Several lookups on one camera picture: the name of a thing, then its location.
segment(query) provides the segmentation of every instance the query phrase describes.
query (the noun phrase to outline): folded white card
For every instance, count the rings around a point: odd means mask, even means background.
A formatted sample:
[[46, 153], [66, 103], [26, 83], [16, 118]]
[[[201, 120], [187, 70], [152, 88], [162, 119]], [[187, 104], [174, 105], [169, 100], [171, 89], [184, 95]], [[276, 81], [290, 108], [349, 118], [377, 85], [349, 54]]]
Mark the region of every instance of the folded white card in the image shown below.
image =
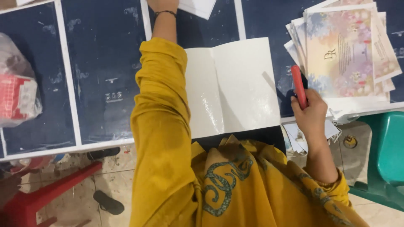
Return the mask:
[[180, 0], [178, 8], [209, 20], [215, 3], [216, 0]]
[[192, 138], [280, 125], [268, 38], [185, 51]]

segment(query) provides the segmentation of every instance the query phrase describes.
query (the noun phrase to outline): yellow sleeve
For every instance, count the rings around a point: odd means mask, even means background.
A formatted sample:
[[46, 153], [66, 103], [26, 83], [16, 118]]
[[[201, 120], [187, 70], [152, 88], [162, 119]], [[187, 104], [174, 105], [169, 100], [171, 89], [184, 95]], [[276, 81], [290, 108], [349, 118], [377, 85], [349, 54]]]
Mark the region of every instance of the yellow sleeve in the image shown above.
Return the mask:
[[143, 42], [140, 51], [140, 94], [130, 118], [137, 150], [130, 226], [169, 226], [181, 214], [188, 223], [198, 204], [192, 201], [187, 54], [162, 38]]
[[352, 204], [348, 198], [349, 186], [347, 184], [347, 180], [340, 169], [337, 168], [337, 171], [338, 180], [335, 183], [325, 184], [319, 181], [315, 182], [317, 182], [324, 192], [328, 194], [330, 199], [340, 201], [345, 206], [352, 207]]

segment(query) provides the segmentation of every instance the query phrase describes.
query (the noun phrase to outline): red marker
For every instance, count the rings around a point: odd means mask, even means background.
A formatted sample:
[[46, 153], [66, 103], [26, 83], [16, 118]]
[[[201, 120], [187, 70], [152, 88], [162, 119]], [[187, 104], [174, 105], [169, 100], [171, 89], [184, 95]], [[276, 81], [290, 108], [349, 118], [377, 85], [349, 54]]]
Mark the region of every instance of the red marker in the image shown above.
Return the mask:
[[292, 66], [291, 70], [292, 70], [293, 83], [295, 84], [296, 88], [297, 100], [299, 101], [300, 108], [306, 109], [308, 104], [306, 94], [304, 92], [303, 81], [300, 74], [300, 68], [299, 66], [294, 65]]

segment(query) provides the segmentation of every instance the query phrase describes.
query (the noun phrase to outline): red plastic stool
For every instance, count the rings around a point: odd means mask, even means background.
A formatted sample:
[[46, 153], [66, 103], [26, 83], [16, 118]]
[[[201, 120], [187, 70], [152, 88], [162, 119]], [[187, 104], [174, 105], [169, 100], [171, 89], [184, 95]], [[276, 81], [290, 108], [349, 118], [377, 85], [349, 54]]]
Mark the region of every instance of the red plastic stool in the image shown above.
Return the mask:
[[59, 195], [65, 193], [101, 168], [102, 162], [94, 162], [35, 192], [18, 192], [17, 195], [4, 206], [4, 212], [16, 227], [48, 227], [57, 221], [56, 217], [52, 217], [37, 225], [36, 213]]

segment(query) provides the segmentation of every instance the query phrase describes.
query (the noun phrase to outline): person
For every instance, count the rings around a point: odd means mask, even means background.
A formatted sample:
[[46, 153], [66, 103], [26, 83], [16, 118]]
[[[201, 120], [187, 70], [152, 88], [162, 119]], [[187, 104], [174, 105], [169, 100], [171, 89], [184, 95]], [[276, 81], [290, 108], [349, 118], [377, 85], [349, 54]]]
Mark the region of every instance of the person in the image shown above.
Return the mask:
[[187, 55], [176, 44], [178, 0], [148, 0], [157, 17], [140, 46], [130, 123], [137, 149], [131, 227], [368, 226], [324, 135], [327, 104], [306, 90], [309, 107], [292, 108], [309, 152], [304, 169], [273, 145], [223, 138], [208, 151], [191, 143], [185, 91]]

